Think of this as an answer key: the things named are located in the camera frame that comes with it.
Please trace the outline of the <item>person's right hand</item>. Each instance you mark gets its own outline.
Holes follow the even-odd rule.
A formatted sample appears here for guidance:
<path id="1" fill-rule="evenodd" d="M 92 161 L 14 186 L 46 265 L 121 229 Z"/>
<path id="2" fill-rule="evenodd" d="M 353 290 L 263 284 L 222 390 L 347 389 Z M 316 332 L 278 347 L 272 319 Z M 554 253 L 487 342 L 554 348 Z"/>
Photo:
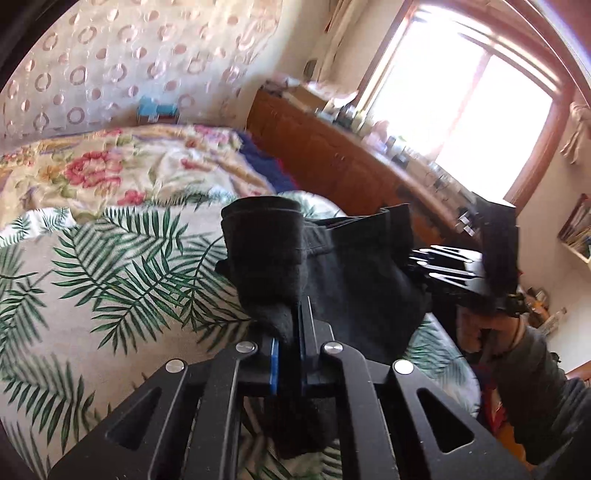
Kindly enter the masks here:
<path id="1" fill-rule="evenodd" d="M 512 351 L 522 340 L 526 324 L 521 317 L 476 313 L 461 307 L 457 321 L 460 348 L 468 354 L 480 354 L 480 362 L 491 363 Z"/>

